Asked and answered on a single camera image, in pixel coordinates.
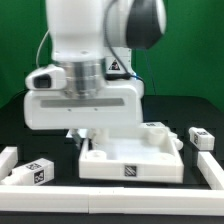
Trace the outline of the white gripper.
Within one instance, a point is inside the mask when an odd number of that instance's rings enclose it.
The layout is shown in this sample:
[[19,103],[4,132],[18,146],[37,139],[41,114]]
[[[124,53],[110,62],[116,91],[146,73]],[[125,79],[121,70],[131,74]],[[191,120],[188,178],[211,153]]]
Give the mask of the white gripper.
[[77,148],[82,138],[77,129],[136,127],[143,121],[139,80],[110,81],[93,99],[74,99],[63,91],[29,91],[24,98],[24,117],[33,130],[74,129]]

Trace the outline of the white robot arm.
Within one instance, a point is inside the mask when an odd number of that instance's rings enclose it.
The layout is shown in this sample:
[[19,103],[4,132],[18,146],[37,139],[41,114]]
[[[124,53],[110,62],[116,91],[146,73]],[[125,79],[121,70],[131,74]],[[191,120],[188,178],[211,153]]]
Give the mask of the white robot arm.
[[33,130],[88,129],[96,137],[143,121],[143,87],[127,69],[110,73],[116,48],[148,49],[164,35],[163,0],[45,0],[52,63],[25,80]]

